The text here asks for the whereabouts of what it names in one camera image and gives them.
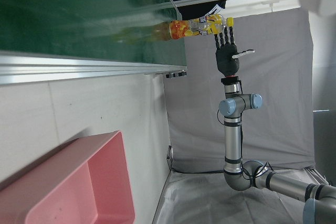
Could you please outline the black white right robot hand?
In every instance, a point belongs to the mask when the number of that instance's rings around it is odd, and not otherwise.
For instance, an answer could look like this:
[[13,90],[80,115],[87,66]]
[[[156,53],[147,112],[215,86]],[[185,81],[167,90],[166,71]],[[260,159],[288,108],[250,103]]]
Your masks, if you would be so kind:
[[215,34],[216,63],[217,69],[225,77],[234,76],[239,70],[239,58],[255,53],[254,49],[247,49],[242,52],[237,51],[234,42],[233,27],[224,27],[224,31]]

